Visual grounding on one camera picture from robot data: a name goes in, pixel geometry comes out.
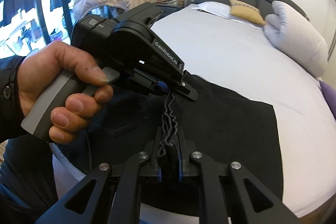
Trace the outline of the left hand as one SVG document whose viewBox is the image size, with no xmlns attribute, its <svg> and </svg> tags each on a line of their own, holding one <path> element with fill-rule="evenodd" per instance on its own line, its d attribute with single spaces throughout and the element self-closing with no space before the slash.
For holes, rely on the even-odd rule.
<svg viewBox="0 0 336 224">
<path fill-rule="evenodd" d="M 55 143 L 69 144 L 112 98 L 113 89 L 107 85 L 106 75 L 89 53 L 55 41 L 26 57 L 18 68 L 18 96 L 23 115 L 29 114 L 45 88 L 63 69 L 98 87 L 94 96 L 72 94 L 64 106 L 52 110 L 49 136 Z"/>
</svg>

